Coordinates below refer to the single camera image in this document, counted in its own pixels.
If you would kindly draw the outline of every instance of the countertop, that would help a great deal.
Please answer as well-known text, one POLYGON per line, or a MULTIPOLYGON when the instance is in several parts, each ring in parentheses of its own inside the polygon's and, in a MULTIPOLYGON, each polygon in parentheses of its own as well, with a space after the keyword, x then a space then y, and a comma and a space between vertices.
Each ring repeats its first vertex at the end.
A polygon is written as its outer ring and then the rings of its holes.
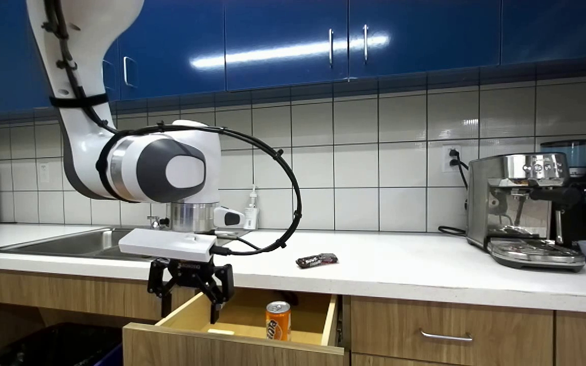
MULTIPOLYGON (((0 224, 0 246, 100 228, 0 224)), ((255 231, 243 238, 264 247, 280 235, 255 231)), ((464 238, 296 231, 287 244, 254 256, 217 255, 214 262, 232 264, 237 287, 586 312, 586 266, 580 273, 507 268, 464 238), (335 253, 339 263, 310 269, 295 264, 319 253, 335 253)), ((227 247, 249 250, 237 241, 227 247)), ((0 253, 0 269, 146 280, 149 262, 0 253)))

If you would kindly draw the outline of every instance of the wall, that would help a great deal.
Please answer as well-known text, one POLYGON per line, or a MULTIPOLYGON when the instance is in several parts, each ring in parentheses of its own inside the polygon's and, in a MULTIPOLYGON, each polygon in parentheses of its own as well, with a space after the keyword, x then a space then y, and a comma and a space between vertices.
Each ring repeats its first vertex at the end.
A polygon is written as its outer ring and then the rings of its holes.
MULTIPOLYGON (((233 93, 212 106, 118 105, 119 128, 182 118, 226 126, 284 150, 302 188, 302 229, 436 231, 465 227, 465 189, 444 172, 444 146, 463 160, 532 152, 544 141, 586 139, 586 76, 389 93, 382 84, 343 93, 330 86, 233 93)), ((242 210, 258 186, 260 227, 287 227, 293 194, 279 167, 241 141, 222 138, 221 203, 242 210)), ((0 221, 145 225, 164 204, 95 201, 62 173, 55 121, 0 124, 0 221)))

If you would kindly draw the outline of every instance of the soda can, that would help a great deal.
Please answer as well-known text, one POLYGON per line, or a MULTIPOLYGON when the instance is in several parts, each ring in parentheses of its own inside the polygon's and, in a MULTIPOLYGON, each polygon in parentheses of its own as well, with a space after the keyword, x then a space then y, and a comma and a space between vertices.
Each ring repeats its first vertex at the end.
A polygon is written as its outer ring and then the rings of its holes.
POLYGON ((286 301, 273 301, 266 306, 266 338, 291 340, 291 305, 286 301))

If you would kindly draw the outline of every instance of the sink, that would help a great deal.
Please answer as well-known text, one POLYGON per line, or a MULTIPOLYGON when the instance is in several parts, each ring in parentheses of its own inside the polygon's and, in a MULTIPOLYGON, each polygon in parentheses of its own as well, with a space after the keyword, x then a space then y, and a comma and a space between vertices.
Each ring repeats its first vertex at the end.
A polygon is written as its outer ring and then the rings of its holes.
MULTIPOLYGON (((55 238, 28 241, 0 247, 0 253, 53 255, 57 257, 101 258, 119 260, 153 260, 154 257, 122 253, 119 240, 134 228, 112 227, 79 232, 55 238)), ((247 231, 237 232, 243 236, 247 231)), ((219 246, 229 243, 230 239, 218 239, 219 246)))

